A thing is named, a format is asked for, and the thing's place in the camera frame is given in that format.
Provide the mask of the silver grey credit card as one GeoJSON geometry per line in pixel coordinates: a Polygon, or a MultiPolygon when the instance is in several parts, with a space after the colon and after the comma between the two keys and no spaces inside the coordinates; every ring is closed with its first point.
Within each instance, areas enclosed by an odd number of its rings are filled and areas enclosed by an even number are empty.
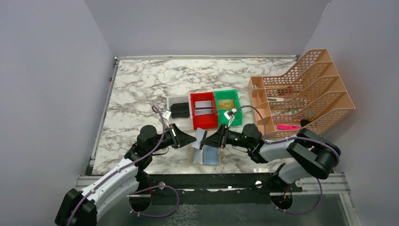
{"type": "Polygon", "coordinates": [[[202,128],[197,128],[195,133],[196,140],[192,143],[192,148],[202,150],[203,144],[201,141],[207,137],[207,131],[202,128]]]}

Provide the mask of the gold credit card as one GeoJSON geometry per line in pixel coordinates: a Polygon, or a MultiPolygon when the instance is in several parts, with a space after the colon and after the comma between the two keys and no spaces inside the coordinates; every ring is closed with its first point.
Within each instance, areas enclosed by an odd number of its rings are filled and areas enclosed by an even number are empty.
{"type": "Polygon", "coordinates": [[[235,107],[233,99],[220,99],[217,103],[219,110],[230,110],[235,107]]]}

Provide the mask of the black mounting rail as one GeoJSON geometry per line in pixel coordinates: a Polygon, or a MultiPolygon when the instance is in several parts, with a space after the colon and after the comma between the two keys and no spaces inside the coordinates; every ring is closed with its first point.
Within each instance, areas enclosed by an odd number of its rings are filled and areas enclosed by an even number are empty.
{"type": "Polygon", "coordinates": [[[151,194],[134,193],[126,197],[132,212],[145,216],[150,214],[148,208],[152,205],[173,205],[175,212],[181,204],[269,204],[271,193],[300,191],[294,183],[277,184],[274,174],[148,174],[151,194]]]}

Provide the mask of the green plastic bin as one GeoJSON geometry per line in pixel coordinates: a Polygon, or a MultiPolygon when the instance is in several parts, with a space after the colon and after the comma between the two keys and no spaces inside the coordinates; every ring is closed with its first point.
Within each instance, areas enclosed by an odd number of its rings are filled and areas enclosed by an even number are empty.
{"type": "Polygon", "coordinates": [[[224,113],[233,108],[241,107],[238,93],[235,89],[214,91],[215,105],[218,114],[218,124],[228,124],[229,120],[224,113]]]}

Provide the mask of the black credit card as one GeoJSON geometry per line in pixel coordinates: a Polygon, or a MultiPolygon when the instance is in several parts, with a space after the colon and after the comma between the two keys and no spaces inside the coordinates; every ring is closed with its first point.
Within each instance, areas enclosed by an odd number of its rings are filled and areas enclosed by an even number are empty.
{"type": "Polygon", "coordinates": [[[171,117],[172,118],[189,118],[190,109],[189,103],[175,103],[170,106],[171,117]]]}

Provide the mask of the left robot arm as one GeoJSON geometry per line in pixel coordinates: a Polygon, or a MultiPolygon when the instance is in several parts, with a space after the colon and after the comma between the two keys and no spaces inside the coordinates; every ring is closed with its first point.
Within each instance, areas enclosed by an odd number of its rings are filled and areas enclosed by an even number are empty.
{"type": "Polygon", "coordinates": [[[80,191],[69,190],[55,218],[58,226],[95,226],[103,214],[129,194],[151,194],[149,175],[144,169],[152,153],[167,147],[178,149],[197,139],[182,132],[174,123],[162,133],[152,125],[140,129],[136,142],[110,172],[80,191]]]}

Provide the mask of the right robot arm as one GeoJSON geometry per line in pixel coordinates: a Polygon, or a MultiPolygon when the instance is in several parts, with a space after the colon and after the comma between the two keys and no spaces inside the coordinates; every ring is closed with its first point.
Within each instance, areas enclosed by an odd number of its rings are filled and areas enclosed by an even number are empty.
{"type": "Polygon", "coordinates": [[[277,159],[293,158],[280,166],[271,179],[272,187],[284,191],[297,180],[307,177],[326,179],[340,161],[341,150],[309,129],[302,128],[292,137],[265,141],[258,127],[249,123],[241,133],[231,131],[225,124],[211,136],[202,139],[202,145],[224,148],[239,146],[255,163],[268,163],[277,159]]]}

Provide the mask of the pink highlighter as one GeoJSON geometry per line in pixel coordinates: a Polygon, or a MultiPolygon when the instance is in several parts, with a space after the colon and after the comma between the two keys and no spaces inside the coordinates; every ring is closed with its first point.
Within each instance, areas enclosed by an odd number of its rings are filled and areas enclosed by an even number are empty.
{"type": "Polygon", "coordinates": [[[301,129],[301,126],[296,126],[296,125],[277,125],[277,130],[296,130],[296,129],[301,129]]]}

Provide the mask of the white card stack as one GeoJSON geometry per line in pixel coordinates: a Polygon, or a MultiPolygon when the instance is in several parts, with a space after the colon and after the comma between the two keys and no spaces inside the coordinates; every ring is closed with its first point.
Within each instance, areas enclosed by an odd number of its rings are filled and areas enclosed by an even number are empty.
{"type": "Polygon", "coordinates": [[[194,102],[194,115],[206,115],[213,113],[213,104],[211,100],[194,102]]]}

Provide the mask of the red plastic bin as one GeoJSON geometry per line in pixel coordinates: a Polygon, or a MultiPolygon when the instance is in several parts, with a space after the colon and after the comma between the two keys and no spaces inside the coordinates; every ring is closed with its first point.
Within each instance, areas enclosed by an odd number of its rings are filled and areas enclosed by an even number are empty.
{"type": "Polygon", "coordinates": [[[218,127],[218,113],[215,104],[215,97],[213,92],[202,92],[202,93],[191,93],[191,107],[192,107],[192,122],[194,130],[201,129],[213,129],[218,127]],[[206,101],[207,105],[210,106],[210,113],[195,113],[196,103],[206,101]]]}

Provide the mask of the green white pen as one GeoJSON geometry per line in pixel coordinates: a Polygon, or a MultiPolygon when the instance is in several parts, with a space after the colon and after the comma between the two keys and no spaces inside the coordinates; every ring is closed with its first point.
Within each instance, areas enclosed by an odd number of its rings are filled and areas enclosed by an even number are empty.
{"type": "Polygon", "coordinates": [[[292,115],[292,114],[298,113],[299,111],[300,111],[300,109],[295,109],[295,110],[287,109],[285,111],[282,111],[281,114],[283,114],[283,115],[292,115]]]}

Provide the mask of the white plastic bin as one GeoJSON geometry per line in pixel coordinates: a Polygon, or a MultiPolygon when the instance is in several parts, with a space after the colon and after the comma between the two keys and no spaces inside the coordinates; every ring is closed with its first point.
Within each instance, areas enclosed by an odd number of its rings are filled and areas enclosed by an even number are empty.
{"type": "Polygon", "coordinates": [[[177,96],[167,96],[166,104],[167,110],[172,112],[171,106],[176,104],[185,104],[187,107],[184,108],[186,112],[188,112],[188,117],[183,118],[173,118],[172,116],[169,118],[169,124],[176,124],[177,127],[183,132],[192,132],[193,131],[193,120],[192,120],[192,107],[191,107],[191,98],[189,94],[185,95],[177,95],[177,96]]]}

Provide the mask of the beige card holder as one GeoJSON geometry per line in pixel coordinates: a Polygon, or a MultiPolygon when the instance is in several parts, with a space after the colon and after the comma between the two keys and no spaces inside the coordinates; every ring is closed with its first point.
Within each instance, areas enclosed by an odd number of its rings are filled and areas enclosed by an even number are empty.
{"type": "Polygon", "coordinates": [[[221,166],[222,156],[221,149],[203,146],[202,149],[188,147],[187,165],[189,166],[221,166]]]}

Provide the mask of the orange mesh file organizer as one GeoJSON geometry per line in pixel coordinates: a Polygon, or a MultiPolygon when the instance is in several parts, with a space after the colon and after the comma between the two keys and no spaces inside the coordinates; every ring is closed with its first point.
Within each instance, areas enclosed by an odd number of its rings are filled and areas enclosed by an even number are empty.
{"type": "Polygon", "coordinates": [[[279,76],[252,76],[248,86],[254,124],[267,139],[295,135],[296,125],[322,135],[355,109],[327,49],[311,49],[279,76]],[[282,111],[300,109],[283,115],[282,111]]]}

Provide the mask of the aluminium frame rail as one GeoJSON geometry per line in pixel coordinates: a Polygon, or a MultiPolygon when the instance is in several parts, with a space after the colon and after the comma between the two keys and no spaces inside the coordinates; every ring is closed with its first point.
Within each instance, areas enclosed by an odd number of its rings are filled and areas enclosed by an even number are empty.
{"type": "MultiPolygon", "coordinates": [[[[81,190],[100,179],[101,176],[78,176],[75,188],[81,190]]],[[[295,195],[319,194],[319,184],[315,178],[300,179],[301,192],[293,192],[295,195]]],[[[344,173],[332,173],[325,180],[320,179],[323,194],[351,194],[349,184],[344,173]]]]}

